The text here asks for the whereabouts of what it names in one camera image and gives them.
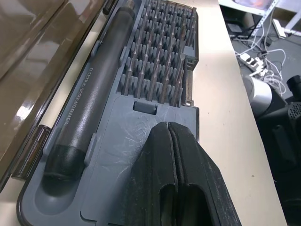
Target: tool case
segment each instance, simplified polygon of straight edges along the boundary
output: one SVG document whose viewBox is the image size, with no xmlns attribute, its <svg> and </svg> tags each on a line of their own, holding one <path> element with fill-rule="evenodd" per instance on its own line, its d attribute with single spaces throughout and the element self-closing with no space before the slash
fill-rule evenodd
<svg viewBox="0 0 301 226">
<path fill-rule="evenodd" d="M 71 108 L 81 84 L 83 83 L 85 76 L 89 72 L 90 63 L 92 62 L 95 53 L 102 43 L 102 40 L 110 26 L 112 17 L 117 12 L 118 8 L 124 5 L 126 0 L 119 0 L 116 3 L 115 8 L 112 10 L 107 24 L 104 27 L 98 41 L 93 47 L 89 59 L 84 66 L 82 73 L 78 77 L 78 81 L 75 84 L 72 93 L 65 104 L 65 107 L 60 114 L 60 118 L 57 124 L 52 129 L 49 138 L 42 150 L 43 155 L 37 164 L 37 167 L 32 171 L 31 178 L 25 182 L 25 185 L 19 195 L 17 202 L 17 215 L 20 223 L 24 226 L 139 226 L 143 225 L 141 222 L 145 221 L 146 207 L 141 206 L 143 212 L 137 210 L 139 203 L 145 201 L 149 204 L 148 208 L 150 212 L 155 213 L 151 218 L 162 217 L 162 211 L 153 210 L 153 198 L 159 201 L 159 208 L 161 208 L 166 200 L 161 200 L 162 197 L 170 197 L 170 191 L 176 197 L 173 189 L 163 189 L 165 185 L 180 186 L 183 184 L 189 185 L 190 180 L 186 180 L 181 177 L 181 172 L 178 166 L 184 166 L 183 164 L 176 163 L 177 155 L 172 157 L 171 153 L 166 153 L 164 146 L 172 146 L 174 142 L 172 139 L 163 139 L 169 137 L 167 128 L 174 128 L 174 135 L 181 134 L 183 131 L 187 131 L 186 135 L 189 137 L 189 144 L 193 144 L 191 148 L 194 148 L 194 154 L 192 153 L 191 159 L 194 159 L 194 155 L 202 153 L 205 157 L 200 157 L 203 163 L 197 163 L 195 167 L 206 165 L 206 170 L 202 168 L 194 172 L 193 168 L 186 173 L 195 174 L 194 178 L 198 178 L 198 173 L 204 173 L 199 180 L 202 183 L 193 182 L 193 184 L 200 184 L 201 196 L 198 191 L 196 197 L 199 197 L 200 202 L 208 203 L 208 209 L 204 211 L 205 225 L 240 225 L 239 219 L 233 207 L 233 203 L 228 194 L 227 188 L 224 185 L 222 176 L 218 168 L 205 154 L 204 151 L 197 148 L 198 141 L 198 108 L 193 107 L 193 101 L 191 100 L 191 87 L 192 87 L 192 70 L 195 68 L 198 62 L 198 16 L 195 12 L 195 8 L 168 2 L 167 9 L 167 31 L 162 41 L 162 48 L 159 53 L 162 63 L 158 65 L 158 78 L 155 82 L 152 82 L 151 75 L 153 74 L 156 56 L 158 55 L 158 45 L 160 44 L 160 20 L 162 18 L 155 18 L 156 8 L 159 8 L 159 16 L 164 16 L 164 10 L 166 10 L 166 1 L 156 0 L 134 0 L 135 2 L 135 24 L 128 40 L 127 45 L 124 47 L 123 52 L 119 60 L 119 69 L 111 88 L 104 112 L 101 120 L 95 123 L 99 124 L 97 132 L 91 137 L 87 154 L 85 156 L 85 169 L 81 177 L 77 180 L 57 180 L 56 178 L 49 178 L 44 176 L 44 168 L 52 148 L 52 145 L 57 138 L 59 131 L 61 130 L 66 117 L 68 116 L 69 109 Z M 147 11 L 147 7 L 150 8 L 149 20 L 145 27 L 142 27 L 142 17 Z M 145 42 L 148 40 L 152 23 L 157 20 L 157 30 L 154 31 L 153 45 L 147 50 Z M 172 32 L 172 21 L 175 22 L 174 34 Z M 180 36 L 182 32 L 181 24 L 185 23 L 185 46 L 181 47 Z M 138 73 L 135 71 L 127 78 L 127 70 L 131 67 L 132 53 L 135 50 L 136 40 L 139 35 L 140 29 L 143 28 L 143 40 L 138 48 L 138 57 L 134 61 L 135 71 L 141 71 L 144 67 L 145 75 L 142 81 L 138 81 Z M 168 43 L 171 35 L 175 37 L 174 47 L 172 52 L 168 52 Z M 143 63 L 142 55 L 148 51 L 149 59 Z M 183 64 L 180 66 L 181 52 L 186 54 Z M 168 83 L 164 84 L 164 77 L 168 76 Z M 138 85 L 140 84 L 139 94 L 136 95 Z M 128 86 L 128 92 L 124 92 L 124 87 Z M 161 142 L 158 143 L 156 139 L 152 138 L 154 134 L 161 134 Z M 152 165 L 147 168 L 144 164 L 139 163 L 143 152 L 143 148 L 147 146 L 157 147 L 157 161 L 161 163 L 161 169 L 157 171 L 157 175 L 150 174 L 152 169 L 155 171 L 156 164 L 155 159 L 150 160 Z M 170 156 L 172 160 L 171 165 L 168 165 L 168 160 L 165 158 Z M 174 170 L 169 171 L 168 167 L 173 167 Z M 141 192 L 143 188 L 142 184 L 139 186 L 139 181 L 143 179 L 144 175 L 148 178 L 160 177 L 160 174 L 165 173 L 173 174 L 172 180 L 166 180 L 162 183 L 162 193 L 150 188 L 150 191 L 154 192 L 152 198 L 147 195 L 147 185 L 144 183 L 144 192 Z M 172 207 L 168 207 L 167 212 L 170 212 Z M 201 205 L 198 211 L 203 211 L 204 205 Z M 148 224 L 157 226 L 159 221 L 150 221 Z M 168 221 L 161 221 L 161 225 L 173 225 L 168 224 Z"/>
</svg>

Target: desk surface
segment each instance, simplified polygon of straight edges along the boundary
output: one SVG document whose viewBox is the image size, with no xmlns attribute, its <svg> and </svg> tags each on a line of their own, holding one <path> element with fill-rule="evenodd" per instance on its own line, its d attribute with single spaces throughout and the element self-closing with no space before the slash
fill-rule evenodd
<svg viewBox="0 0 301 226">
<path fill-rule="evenodd" d="M 220 168 L 243 226 L 285 226 L 269 163 L 217 0 L 176 0 L 198 13 L 199 63 L 193 100 L 199 142 Z M 16 200 L 23 183 L 10 179 L 0 194 L 0 222 L 19 225 Z"/>
</svg>

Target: black rubber end cap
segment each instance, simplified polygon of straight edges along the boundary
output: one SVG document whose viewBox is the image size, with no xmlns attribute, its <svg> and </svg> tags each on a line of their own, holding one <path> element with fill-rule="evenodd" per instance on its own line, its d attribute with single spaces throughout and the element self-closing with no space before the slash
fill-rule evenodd
<svg viewBox="0 0 301 226">
<path fill-rule="evenodd" d="M 299 76 L 299 75 L 295 75 L 295 76 L 291 77 L 286 82 L 286 84 L 287 84 L 288 88 L 290 89 L 290 91 L 292 91 L 292 89 L 295 87 L 295 85 L 297 85 L 299 83 L 301 83 L 301 76 Z"/>
<path fill-rule="evenodd" d="M 44 176 L 59 180 L 76 180 L 84 170 L 85 153 L 72 146 L 55 145 L 51 150 Z"/>
</svg>

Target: metal shelf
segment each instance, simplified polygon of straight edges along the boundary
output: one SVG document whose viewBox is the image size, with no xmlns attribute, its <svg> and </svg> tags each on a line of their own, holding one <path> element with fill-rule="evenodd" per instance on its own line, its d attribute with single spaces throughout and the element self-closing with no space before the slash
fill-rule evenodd
<svg viewBox="0 0 301 226">
<path fill-rule="evenodd" d="M 265 11 L 262 9 L 243 6 L 243 5 L 233 2 L 232 0 L 218 0 L 218 2 L 222 6 L 237 9 L 237 10 L 240 10 L 243 12 L 252 13 L 252 14 L 256 14 L 256 15 L 260 15 L 260 16 L 263 16 L 265 14 Z"/>
</svg>

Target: white cylindrical object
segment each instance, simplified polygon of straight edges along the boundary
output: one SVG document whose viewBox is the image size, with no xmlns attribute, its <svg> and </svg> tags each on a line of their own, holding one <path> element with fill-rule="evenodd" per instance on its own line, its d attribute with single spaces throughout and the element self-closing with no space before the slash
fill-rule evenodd
<svg viewBox="0 0 301 226">
<path fill-rule="evenodd" d="M 272 91 L 269 85 L 254 77 L 243 77 L 249 102 L 255 117 L 264 113 L 272 101 Z"/>
</svg>

